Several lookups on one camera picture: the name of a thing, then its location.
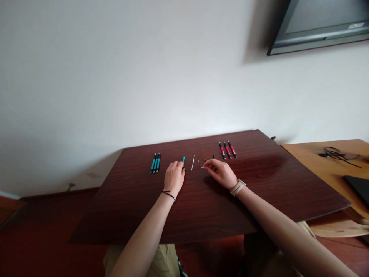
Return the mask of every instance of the black laptop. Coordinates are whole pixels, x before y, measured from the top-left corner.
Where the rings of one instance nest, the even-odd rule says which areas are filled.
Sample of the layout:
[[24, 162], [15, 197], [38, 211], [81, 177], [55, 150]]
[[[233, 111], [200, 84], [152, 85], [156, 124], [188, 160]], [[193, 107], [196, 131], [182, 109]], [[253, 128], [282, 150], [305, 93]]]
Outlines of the black laptop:
[[369, 208], [369, 180], [348, 175], [344, 176], [343, 178], [347, 183], [350, 184], [356, 194]]

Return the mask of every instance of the baseboard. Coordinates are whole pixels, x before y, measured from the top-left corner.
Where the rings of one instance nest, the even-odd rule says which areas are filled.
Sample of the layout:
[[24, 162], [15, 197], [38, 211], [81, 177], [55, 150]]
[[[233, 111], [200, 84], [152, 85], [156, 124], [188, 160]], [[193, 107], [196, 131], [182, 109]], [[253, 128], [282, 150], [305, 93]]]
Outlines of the baseboard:
[[69, 192], [56, 192], [52, 194], [42, 194], [42, 195], [34, 195], [34, 196], [26, 196], [22, 197], [20, 200], [22, 201], [30, 201], [35, 199], [42, 199], [42, 198], [50, 198], [50, 197], [57, 197], [57, 196], [64, 196], [70, 194], [79, 194], [79, 193], [86, 193], [86, 192], [97, 192], [100, 187], [93, 187], [88, 189], [81, 189], [81, 190], [72, 190]]

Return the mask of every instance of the wooden table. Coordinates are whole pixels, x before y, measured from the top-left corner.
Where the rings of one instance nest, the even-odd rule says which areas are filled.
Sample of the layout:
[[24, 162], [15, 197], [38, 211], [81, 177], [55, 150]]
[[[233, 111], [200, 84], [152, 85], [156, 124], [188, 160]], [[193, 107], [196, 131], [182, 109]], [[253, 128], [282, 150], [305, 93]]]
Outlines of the wooden table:
[[[187, 243], [256, 232], [259, 227], [242, 203], [201, 169], [204, 159], [213, 155], [221, 159], [219, 141], [224, 140], [230, 140], [237, 152], [238, 158], [226, 161], [236, 176], [294, 221], [312, 219], [350, 205], [261, 131], [229, 133], [125, 148], [70, 243], [127, 243], [163, 189], [167, 166], [183, 156], [186, 177], [160, 242]], [[150, 175], [154, 153], [159, 151], [161, 170]]]
[[[357, 168], [344, 161], [318, 156], [318, 153], [324, 152], [326, 146], [338, 148], [348, 157], [362, 155], [357, 159], [350, 160], [362, 168]], [[339, 140], [284, 144], [282, 147], [352, 203], [350, 207], [340, 213], [312, 221], [309, 225], [313, 231], [315, 230], [315, 234], [327, 237], [368, 234], [369, 209], [346, 183], [343, 176], [350, 175], [369, 179], [369, 162], [363, 157], [369, 155], [369, 144], [362, 140]]]

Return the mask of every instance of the red floor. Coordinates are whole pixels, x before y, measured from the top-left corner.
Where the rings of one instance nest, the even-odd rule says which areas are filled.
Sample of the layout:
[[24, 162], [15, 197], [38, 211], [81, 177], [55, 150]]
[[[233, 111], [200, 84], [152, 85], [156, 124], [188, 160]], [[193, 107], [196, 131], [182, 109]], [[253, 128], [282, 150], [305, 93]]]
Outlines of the red floor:
[[[95, 192], [29, 201], [0, 230], [0, 276], [104, 276], [106, 246], [67, 241]], [[369, 277], [369, 248], [356, 238], [318, 238], [360, 276]], [[243, 237], [176, 245], [187, 274], [232, 276], [244, 254]]]

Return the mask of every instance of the tv logo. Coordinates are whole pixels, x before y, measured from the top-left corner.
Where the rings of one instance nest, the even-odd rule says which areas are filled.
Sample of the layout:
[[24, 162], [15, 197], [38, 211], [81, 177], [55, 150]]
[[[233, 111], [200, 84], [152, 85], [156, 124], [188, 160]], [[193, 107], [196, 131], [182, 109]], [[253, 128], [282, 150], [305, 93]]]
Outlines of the tv logo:
[[363, 26], [364, 26], [364, 22], [356, 23], [356, 24], [351, 24], [348, 29], [360, 28], [360, 27], [363, 27]]

